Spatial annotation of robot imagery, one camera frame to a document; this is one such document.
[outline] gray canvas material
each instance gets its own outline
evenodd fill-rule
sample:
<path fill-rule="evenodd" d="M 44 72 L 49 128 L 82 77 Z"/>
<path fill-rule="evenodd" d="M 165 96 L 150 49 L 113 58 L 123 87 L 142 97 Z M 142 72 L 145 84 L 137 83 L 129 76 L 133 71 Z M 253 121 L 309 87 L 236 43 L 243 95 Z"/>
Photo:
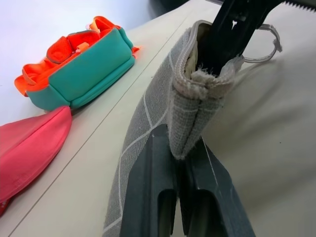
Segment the gray canvas material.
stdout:
<path fill-rule="evenodd" d="M 198 21 L 184 32 L 136 107 L 115 173 L 103 237 L 119 236 L 128 175 L 150 132 L 167 123 L 171 151 L 183 159 L 232 87 L 243 58 L 229 61 L 218 78 L 195 70 L 198 35 L 210 25 Z"/>

